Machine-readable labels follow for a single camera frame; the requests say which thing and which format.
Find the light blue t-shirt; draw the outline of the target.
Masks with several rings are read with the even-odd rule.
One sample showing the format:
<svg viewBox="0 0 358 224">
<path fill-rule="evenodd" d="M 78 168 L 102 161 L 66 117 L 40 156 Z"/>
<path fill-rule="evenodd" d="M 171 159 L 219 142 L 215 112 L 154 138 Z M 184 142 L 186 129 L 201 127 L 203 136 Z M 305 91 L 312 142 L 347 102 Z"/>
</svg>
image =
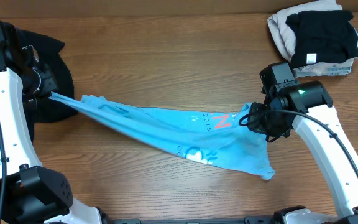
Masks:
<svg viewBox="0 0 358 224">
<path fill-rule="evenodd" d="M 237 113 L 138 108 L 84 95 L 77 101 L 58 93 L 51 99 L 70 106 L 126 136 L 170 154 L 223 169 L 246 172 L 270 180 L 266 136 L 239 125 L 250 111 L 246 103 Z"/>
</svg>

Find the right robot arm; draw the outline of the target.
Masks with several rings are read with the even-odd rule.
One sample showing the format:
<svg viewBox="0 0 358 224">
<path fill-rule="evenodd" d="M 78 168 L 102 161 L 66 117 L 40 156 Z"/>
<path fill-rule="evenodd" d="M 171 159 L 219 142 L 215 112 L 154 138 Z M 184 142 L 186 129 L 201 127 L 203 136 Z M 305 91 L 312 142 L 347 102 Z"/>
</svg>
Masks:
<svg viewBox="0 0 358 224">
<path fill-rule="evenodd" d="M 253 103 L 241 126 L 268 141 L 294 130 L 312 153 L 331 191 L 336 215 L 304 206 L 276 211 L 271 223 L 358 224 L 358 155 L 341 127 L 333 100 L 319 81 L 264 81 L 264 103 Z"/>
</svg>

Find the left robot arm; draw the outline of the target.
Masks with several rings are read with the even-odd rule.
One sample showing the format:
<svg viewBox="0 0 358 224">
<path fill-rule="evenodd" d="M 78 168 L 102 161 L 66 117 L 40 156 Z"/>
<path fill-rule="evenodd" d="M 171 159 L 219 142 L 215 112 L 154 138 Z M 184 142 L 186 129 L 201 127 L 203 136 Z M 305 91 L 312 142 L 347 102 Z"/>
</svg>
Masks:
<svg viewBox="0 0 358 224">
<path fill-rule="evenodd" d="M 26 109 L 56 91 L 53 69 L 23 34 L 0 21 L 0 222 L 108 223 L 97 207 L 74 198 L 67 178 L 45 168 L 32 144 Z"/>
</svg>

